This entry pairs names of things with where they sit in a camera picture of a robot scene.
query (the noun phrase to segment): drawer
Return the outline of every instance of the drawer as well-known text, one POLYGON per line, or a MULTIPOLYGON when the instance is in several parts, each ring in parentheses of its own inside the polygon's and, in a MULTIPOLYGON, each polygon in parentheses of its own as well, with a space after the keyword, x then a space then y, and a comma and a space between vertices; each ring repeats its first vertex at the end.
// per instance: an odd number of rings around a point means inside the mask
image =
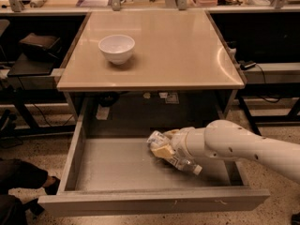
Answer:
POLYGON ((196 176, 152 155, 146 140, 153 130, 199 128, 218 119, 214 93, 176 95, 179 103, 156 93, 122 93, 98 120, 102 94, 88 94, 59 191, 38 202, 58 217, 252 210, 263 203, 268 190, 251 189, 240 162, 202 157, 196 176))

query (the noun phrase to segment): floor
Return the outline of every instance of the floor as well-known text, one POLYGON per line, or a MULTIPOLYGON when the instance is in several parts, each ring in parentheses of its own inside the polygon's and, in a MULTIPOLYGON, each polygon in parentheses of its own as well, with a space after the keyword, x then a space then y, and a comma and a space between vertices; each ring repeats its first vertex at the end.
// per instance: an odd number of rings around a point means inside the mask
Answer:
MULTIPOLYGON (((278 104, 270 105, 261 100, 254 100, 250 104, 253 113, 285 113, 293 102, 282 100, 278 104)), ((40 124, 45 123, 40 111, 29 106, 29 110, 34 114, 40 124)), ((39 108, 44 113, 48 123, 62 125, 69 118, 68 106, 49 107, 41 105, 39 108)), ((248 120, 243 111, 240 110, 235 101, 228 120, 234 121, 244 128, 249 129, 248 120)), ((18 126, 23 125, 21 118, 17 120, 18 126)), ((300 143, 299 127, 260 127, 263 136, 275 138, 292 143, 300 143)), ((61 177, 64 163, 67 158, 68 147, 71 142, 71 134, 44 136, 44 137, 23 137, 21 140, 9 139, 1 140, 0 157, 20 158, 38 165, 40 168, 48 170, 51 175, 61 177)), ((291 215, 300 212, 300 186, 287 178, 264 168, 262 165, 252 161, 242 160, 247 172, 247 179, 252 188, 268 188, 271 196, 263 204, 253 211, 246 212, 214 212, 214 213, 192 213, 192 214, 158 214, 158 215, 133 215, 133 216, 104 216, 104 217, 53 217, 45 211, 39 217, 34 217, 27 211, 29 225, 93 225, 93 224, 272 224, 285 225, 291 224, 291 215)), ((43 195, 43 189, 13 189, 11 194, 19 197, 23 202, 43 195)))

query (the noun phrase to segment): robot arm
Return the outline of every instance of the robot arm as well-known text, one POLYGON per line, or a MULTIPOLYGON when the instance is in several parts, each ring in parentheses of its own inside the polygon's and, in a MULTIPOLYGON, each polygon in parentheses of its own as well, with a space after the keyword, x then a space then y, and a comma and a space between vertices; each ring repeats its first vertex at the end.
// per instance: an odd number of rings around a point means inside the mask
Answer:
POLYGON ((246 158, 300 183, 300 144, 264 138, 226 120, 214 121, 206 128, 185 127, 165 134, 155 131, 148 142, 156 157, 184 172, 199 174, 202 168, 197 160, 203 157, 246 158))

